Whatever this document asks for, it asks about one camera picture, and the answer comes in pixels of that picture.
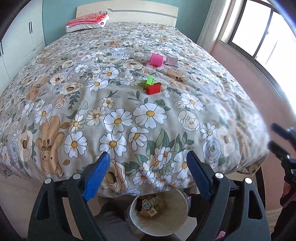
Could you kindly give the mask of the person's right hand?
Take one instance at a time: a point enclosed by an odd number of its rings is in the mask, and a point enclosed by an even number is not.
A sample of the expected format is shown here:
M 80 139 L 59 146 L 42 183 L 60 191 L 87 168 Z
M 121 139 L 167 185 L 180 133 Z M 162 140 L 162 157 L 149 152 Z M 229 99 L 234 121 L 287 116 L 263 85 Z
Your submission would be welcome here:
M 284 182 L 283 194 L 280 198 L 280 205 L 282 207 L 287 207 L 292 201 L 295 201 L 295 186 Z

